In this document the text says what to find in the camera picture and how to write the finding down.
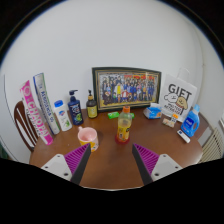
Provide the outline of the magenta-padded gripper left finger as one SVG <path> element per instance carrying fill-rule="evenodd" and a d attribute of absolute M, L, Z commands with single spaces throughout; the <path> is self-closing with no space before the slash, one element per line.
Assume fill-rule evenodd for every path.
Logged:
<path fill-rule="evenodd" d="M 91 147 L 87 143 L 66 155 L 56 154 L 42 169 L 79 185 L 90 154 Z"/>

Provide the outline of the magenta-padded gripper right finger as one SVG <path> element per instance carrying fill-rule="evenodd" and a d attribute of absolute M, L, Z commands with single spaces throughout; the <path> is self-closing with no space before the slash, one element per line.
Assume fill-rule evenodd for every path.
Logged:
<path fill-rule="evenodd" d="M 169 155 L 158 155 L 136 143 L 132 146 L 132 154 L 135 158 L 144 185 L 182 169 L 182 167 Z"/>

